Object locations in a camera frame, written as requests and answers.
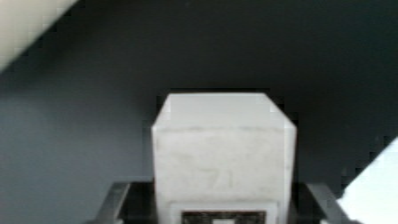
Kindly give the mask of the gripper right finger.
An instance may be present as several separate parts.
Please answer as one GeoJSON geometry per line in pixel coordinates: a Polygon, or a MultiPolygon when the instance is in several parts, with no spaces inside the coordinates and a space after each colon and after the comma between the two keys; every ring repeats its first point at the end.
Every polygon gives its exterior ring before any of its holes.
{"type": "Polygon", "coordinates": [[[363,224],[349,218],[338,198],[324,183],[294,184],[290,224],[363,224]]]}

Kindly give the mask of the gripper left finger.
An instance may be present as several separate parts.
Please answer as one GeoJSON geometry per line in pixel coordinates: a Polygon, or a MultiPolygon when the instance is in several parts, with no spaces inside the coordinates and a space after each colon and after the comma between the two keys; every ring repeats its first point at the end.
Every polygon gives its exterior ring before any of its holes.
{"type": "Polygon", "coordinates": [[[112,184],[96,217],[87,224],[157,224],[151,182],[112,184]]]}

